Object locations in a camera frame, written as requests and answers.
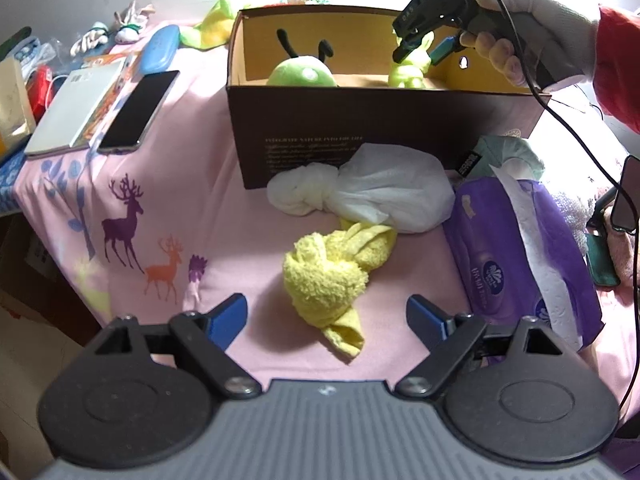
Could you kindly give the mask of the red sleeve forearm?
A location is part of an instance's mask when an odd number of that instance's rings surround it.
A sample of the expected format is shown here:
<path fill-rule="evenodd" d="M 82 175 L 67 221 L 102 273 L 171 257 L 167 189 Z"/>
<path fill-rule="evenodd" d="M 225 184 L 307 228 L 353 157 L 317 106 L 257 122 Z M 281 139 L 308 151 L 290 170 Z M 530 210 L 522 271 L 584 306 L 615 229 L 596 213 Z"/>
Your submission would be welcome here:
<path fill-rule="evenodd" d="M 600 7 L 593 88 L 605 111 L 640 132 L 640 27 L 637 14 Z"/>

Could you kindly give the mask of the white gloved right hand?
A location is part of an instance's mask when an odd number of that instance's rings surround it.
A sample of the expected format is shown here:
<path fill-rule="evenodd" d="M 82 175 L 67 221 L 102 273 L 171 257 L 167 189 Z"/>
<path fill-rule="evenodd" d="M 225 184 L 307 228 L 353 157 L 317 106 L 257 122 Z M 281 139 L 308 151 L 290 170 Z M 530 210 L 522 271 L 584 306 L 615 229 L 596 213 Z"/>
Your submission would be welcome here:
<path fill-rule="evenodd" d="M 595 10 L 574 10 L 556 0 L 476 0 L 488 11 L 509 11 L 524 48 L 539 48 L 557 54 L 577 70 L 568 81 L 552 84 L 561 89 L 578 79 L 591 79 L 596 69 L 596 35 L 598 17 Z M 460 37 L 463 47 L 473 48 L 514 86 L 526 84 L 524 65 L 518 59 L 515 42 L 483 30 Z"/>

